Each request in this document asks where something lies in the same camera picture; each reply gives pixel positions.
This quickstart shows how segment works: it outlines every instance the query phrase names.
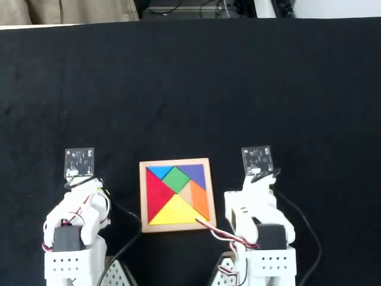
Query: wooden frame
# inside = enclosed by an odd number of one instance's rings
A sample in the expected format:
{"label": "wooden frame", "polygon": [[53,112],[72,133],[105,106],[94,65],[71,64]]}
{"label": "wooden frame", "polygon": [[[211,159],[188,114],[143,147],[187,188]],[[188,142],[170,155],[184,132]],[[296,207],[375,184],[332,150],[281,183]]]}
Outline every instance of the wooden frame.
{"label": "wooden frame", "polygon": [[147,185],[146,185],[146,168],[152,166],[178,166],[201,164],[204,167],[205,186],[207,192],[207,200],[210,212],[210,223],[216,226],[216,211],[214,209],[213,189],[210,175],[209,159],[183,159],[183,160],[165,160],[165,161],[144,161],[139,163],[140,172],[140,212],[142,218],[142,232],[165,232],[165,231],[187,231],[192,229],[205,229],[198,222],[192,223],[174,223],[165,225],[149,225],[148,224],[148,205],[147,205]]}

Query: tangram puzzle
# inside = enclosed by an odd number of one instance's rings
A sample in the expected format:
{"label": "tangram puzzle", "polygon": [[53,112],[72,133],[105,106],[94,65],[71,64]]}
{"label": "tangram puzzle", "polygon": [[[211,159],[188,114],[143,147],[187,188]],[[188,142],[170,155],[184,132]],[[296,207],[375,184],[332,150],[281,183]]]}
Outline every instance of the tangram puzzle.
{"label": "tangram puzzle", "polygon": [[209,160],[140,162],[143,232],[202,229],[216,225]]}

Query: metal plate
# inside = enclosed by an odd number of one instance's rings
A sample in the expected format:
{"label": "metal plate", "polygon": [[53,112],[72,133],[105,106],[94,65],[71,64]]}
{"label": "metal plate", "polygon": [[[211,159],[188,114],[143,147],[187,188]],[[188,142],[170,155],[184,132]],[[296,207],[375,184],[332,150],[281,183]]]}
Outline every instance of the metal plate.
{"label": "metal plate", "polygon": [[255,175],[274,169],[270,146],[242,148],[242,159],[246,175]]}
{"label": "metal plate", "polygon": [[65,150],[65,178],[93,175],[94,148],[72,148]]}

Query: yellow triangle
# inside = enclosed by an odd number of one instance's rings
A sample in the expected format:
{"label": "yellow triangle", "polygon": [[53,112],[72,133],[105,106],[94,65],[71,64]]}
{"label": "yellow triangle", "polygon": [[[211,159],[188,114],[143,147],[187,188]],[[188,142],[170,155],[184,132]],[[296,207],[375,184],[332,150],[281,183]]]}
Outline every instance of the yellow triangle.
{"label": "yellow triangle", "polygon": [[149,225],[196,222],[196,217],[200,217],[202,220],[207,221],[185,200],[175,194],[150,221]]}

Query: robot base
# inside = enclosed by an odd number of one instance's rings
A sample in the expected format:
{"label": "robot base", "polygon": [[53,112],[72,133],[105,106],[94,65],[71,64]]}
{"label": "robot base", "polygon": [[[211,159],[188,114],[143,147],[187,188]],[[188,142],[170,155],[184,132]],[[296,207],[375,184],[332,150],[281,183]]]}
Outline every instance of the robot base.
{"label": "robot base", "polygon": [[[85,250],[46,252],[46,286],[95,286],[105,267],[106,249],[104,239],[97,236]],[[136,283],[128,269],[115,261],[102,281],[102,286],[106,285],[134,286]]]}
{"label": "robot base", "polygon": [[[296,253],[295,249],[288,247],[286,250],[253,250],[246,252],[248,261],[247,277],[245,271],[240,271],[242,286],[295,286]],[[246,270],[246,261],[236,262],[233,253],[223,253],[217,265],[236,272],[238,269]],[[228,276],[214,270],[210,286],[233,286],[236,285],[235,276]]]}

